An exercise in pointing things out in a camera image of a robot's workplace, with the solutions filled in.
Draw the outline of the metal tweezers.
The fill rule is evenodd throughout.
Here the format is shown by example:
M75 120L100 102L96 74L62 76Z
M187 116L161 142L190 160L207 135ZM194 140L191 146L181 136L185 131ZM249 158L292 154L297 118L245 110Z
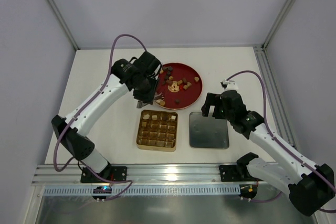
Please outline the metal tweezers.
M136 104L137 109L141 109L147 105L153 105L154 102L161 102L164 100L163 94L162 93L156 93L152 99L152 101L149 102L144 102L144 101L138 101Z

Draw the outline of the silver square tin lid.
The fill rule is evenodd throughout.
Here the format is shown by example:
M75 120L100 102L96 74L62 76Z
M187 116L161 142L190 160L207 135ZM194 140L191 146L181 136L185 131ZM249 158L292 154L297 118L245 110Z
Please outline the silver square tin lid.
M228 149L228 125L224 119L215 119L212 114L200 112L189 115L189 145L192 148Z

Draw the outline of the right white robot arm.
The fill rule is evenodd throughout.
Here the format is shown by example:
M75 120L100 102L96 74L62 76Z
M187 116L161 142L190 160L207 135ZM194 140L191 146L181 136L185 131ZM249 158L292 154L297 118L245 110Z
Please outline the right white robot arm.
M278 166L266 164L256 154L246 169L251 177L259 178L284 193L303 215L311 216L335 197L334 171L327 164L317 165L279 137L259 113L248 110L235 90L221 94L208 93L201 108L203 116L225 119L233 129L268 153Z

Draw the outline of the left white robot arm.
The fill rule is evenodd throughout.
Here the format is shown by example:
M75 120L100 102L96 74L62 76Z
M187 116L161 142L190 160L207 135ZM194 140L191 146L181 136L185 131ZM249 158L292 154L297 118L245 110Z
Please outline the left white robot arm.
M98 178L103 178L111 164L96 149L88 133L105 111L128 92L132 92L139 103L152 104L161 68L161 62L147 52L139 58L117 60L109 67L104 82L81 105L66 117L56 115L51 121L57 137L54 169L63 170L57 165L58 147L62 145L72 159L84 164Z

